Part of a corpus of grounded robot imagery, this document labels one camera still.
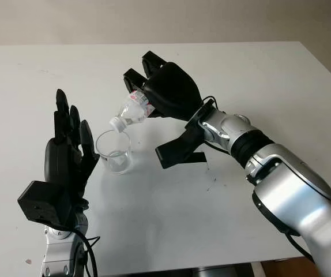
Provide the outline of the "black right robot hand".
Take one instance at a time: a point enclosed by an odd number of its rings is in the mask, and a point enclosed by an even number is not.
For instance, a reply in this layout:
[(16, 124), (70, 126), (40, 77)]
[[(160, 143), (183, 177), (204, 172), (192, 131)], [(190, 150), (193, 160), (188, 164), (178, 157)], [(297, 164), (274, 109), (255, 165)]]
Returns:
[(151, 118), (174, 118), (189, 121), (202, 105), (202, 98), (194, 80), (177, 64), (167, 62), (148, 51), (142, 57), (146, 76), (134, 69), (123, 75), (129, 92), (142, 92), (155, 110)]

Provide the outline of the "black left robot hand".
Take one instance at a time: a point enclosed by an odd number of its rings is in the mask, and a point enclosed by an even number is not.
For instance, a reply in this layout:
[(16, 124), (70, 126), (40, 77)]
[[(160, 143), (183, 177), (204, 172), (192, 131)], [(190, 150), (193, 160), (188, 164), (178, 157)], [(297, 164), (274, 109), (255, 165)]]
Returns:
[(72, 206), (88, 209), (85, 187), (97, 162), (92, 132), (86, 120), (80, 120), (78, 109), (69, 105), (66, 94), (58, 89), (54, 112), (54, 137), (46, 146), (45, 181), (68, 190)]

